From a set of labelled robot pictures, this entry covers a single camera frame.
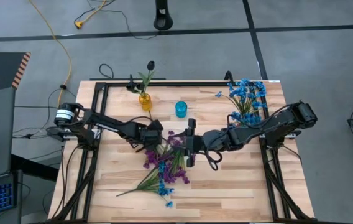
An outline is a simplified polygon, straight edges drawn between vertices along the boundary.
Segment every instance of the orange warning stripe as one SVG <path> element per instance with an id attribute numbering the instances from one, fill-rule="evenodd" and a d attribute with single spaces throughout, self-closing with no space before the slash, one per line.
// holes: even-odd
<path id="1" fill-rule="evenodd" d="M 31 56 L 30 52 L 27 52 L 25 55 L 23 55 L 22 62 L 19 65 L 19 68 L 17 69 L 14 81 L 12 83 L 12 86 L 15 89 L 17 89 L 17 87 L 21 83 L 21 80 L 22 80 L 22 77 L 23 77 L 23 73 L 25 72 L 25 69 L 26 69 L 26 66 L 27 66 L 27 62 L 29 61 L 30 56 Z"/>

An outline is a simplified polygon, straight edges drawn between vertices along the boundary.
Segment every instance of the desk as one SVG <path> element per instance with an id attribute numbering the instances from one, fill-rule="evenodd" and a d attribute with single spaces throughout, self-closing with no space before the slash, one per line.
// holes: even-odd
<path id="1" fill-rule="evenodd" d="M 268 95 L 270 113 L 285 105 L 282 86 L 279 82 L 264 82 Z M 91 107 L 95 82 L 81 82 L 77 102 L 85 108 Z M 226 115 L 235 110 L 226 98 L 216 98 L 215 94 L 224 86 L 150 86 L 152 97 L 152 117 L 159 119 L 168 131 L 176 133 L 188 126 L 188 118 L 197 120 L 196 134 L 210 129 L 226 127 Z M 179 119 L 175 116 L 175 103 L 179 100 L 188 104 L 188 116 Z M 99 100 L 96 111 L 99 111 Z M 105 114 L 121 121 L 136 116 L 147 116 L 138 102 L 138 95 L 126 91 L 125 87 L 110 87 Z M 295 141 L 286 140 L 285 145 L 297 151 Z M 63 161 L 67 161 L 76 141 L 66 143 Z M 76 187 L 82 151 L 74 153 L 68 173 L 66 200 Z M 104 131 L 99 147 L 99 157 L 94 178 L 93 193 L 89 211 L 89 222 L 249 222 L 272 221 L 264 167 L 262 164 L 258 139 L 253 139 L 243 149 L 225 152 L 220 170 L 213 171 L 205 157 L 197 155 L 196 165 L 188 168 L 187 176 L 191 183 L 181 180 L 174 184 L 175 193 L 170 198 L 173 208 L 165 208 L 165 202 L 158 195 L 136 192 L 121 197 L 117 194 L 136 187 L 149 172 L 143 168 L 143 152 L 135 153 L 117 134 Z M 285 188 L 292 199 L 307 215 L 313 217 L 311 202 L 306 188 L 299 159 L 283 149 L 279 150 Z M 62 197 L 62 173 L 58 175 L 49 218 L 52 217 Z M 279 217 L 283 216 L 280 196 L 275 190 Z M 77 218 L 83 213 L 80 200 Z"/>

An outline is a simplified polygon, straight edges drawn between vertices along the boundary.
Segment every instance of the gray floor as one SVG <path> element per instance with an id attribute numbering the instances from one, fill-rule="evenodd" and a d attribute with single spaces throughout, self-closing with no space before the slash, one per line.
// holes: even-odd
<path id="1" fill-rule="evenodd" d="M 111 12 L 98 13 L 82 30 L 76 30 L 74 18 L 89 9 L 85 0 L 35 2 L 56 34 L 126 32 L 122 16 Z M 353 24 L 351 0 L 255 0 L 249 4 L 256 27 Z M 109 9 L 123 10 L 131 30 L 153 31 L 153 7 L 152 0 L 118 0 Z M 173 30 L 248 27 L 241 0 L 170 0 L 170 9 L 175 22 Z M 4 21 L 12 21 L 12 26 L 4 26 Z M 0 0 L 0 37 L 32 35 L 50 33 L 28 1 Z M 316 217 L 353 223 L 353 136 L 346 124 L 353 110 L 353 30 L 258 33 L 258 38 L 269 79 L 282 81 L 287 102 L 308 102 L 319 117 L 316 126 L 298 138 Z M 134 75 L 145 70 L 147 61 L 154 60 L 157 75 L 167 79 L 222 79 L 227 70 L 236 78 L 260 79 L 248 33 L 62 42 L 73 61 L 68 85 L 73 93 L 81 80 L 100 77 L 100 63 L 110 64 L 116 77 Z M 49 93 L 66 77 L 67 58 L 60 46 L 51 40 L 0 42 L 0 51 L 32 53 L 16 104 L 45 106 Z M 56 100 L 55 95 L 50 104 L 55 106 Z M 65 101 L 74 99 L 66 94 Z M 14 129 L 42 126 L 47 116 L 45 109 L 18 108 Z M 50 138 L 16 139 L 12 151 L 31 158 L 60 146 L 60 142 Z M 59 156 L 52 154 L 41 160 L 52 164 L 59 161 Z M 26 216 L 22 221 L 43 220 L 42 197 L 53 189 L 54 183 L 33 177 L 25 177 L 25 183 L 32 187 L 32 194 L 24 204 Z M 51 194 L 45 201 L 46 208 L 50 198 Z"/>

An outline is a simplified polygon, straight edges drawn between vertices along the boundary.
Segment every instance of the wooden tabletop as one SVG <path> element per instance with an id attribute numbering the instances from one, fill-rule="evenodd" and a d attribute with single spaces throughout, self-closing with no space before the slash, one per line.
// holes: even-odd
<path id="1" fill-rule="evenodd" d="M 268 109 L 273 113 L 285 105 L 282 86 L 280 82 L 264 82 L 264 84 L 268 91 Z M 85 108 L 91 107 L 94 86 L 94 81 L 80 83 L 76 101 Z M 187 128 L 188 118 L 197 120 L 196 134 L 225 128 L 227 114 L 236 109 L 226 98 L 215 97 L 220 90 L 227 93 L 228 87 L 226 85 L 225 87 L 149 87 L 147 92 L 152 97 L 152 117 L 162 122 L 165 137 L 168 136 L 169 130 L 179 133 Z M 138 97 L 123 87 L 110 87 L 105 114 L 121 121 L 127 121 L 136 116 L 147 116 L 148 114 L 140 108 Z M 183 119 L 175 116 L 175 103 L 180 100 L 188 104 L 188 115 Z M 147 123 L 144 119 L 137 122 Z M 285 145 L 298 152 L 295 141 L 286 140 Z M 75 146 L 76 141 L 66 143 L 63 161 L 69 159 Z M 81 153 L 82 151 L 78 149 L 70 162 L 66 187 L 67 199 L 71 197 L 76 187 Z M 213 171 L 206 158 L 197 155 L 196 165 L 187 168 L 187 176 L 191 183 L 184 184 L 182 180 L 178 180 L 177 183 L 170 185 L 175 188 L 175 192 L 166 199 L 172 200 L 174 206 L 166 208 L 164 199 L 153 193 L 134 192 L 116 197 L 117 194 L 136 187 L 149 170 L 142 166 L 145 162 L 143 152 L 135 153 L 135 150 L 117 134 L 104 131 L 99 147 L 88 220 L 89 222 L 272 221 L 258 139 L 251 140 L 240 151 L 225 152 L 223 157 L 219 170 Z M 313 217 L 299 159 L 294 154 L 280 149 L 279 160 L 287 192 L 304 213 Z M 49 218 L 58 207 L 62 190 L 60 172 Z M 275 195 L 279 217 L 282 217 L 280 195 L 276 189 Z M 84 197 L 83 194 L 77 217 L 82 216 Z"/>

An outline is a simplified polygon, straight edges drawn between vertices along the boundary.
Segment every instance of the yellow vase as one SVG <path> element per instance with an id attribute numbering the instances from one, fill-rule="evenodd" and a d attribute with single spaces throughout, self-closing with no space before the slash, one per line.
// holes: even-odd
<path id="1" fill-rule="evenodd" d="M 152 99 L 147 93 L 145 93 L 145 95 L 139 95 L 139 103 L 142 105 L 144 111 L 150 111 L 152 109 Z"/>

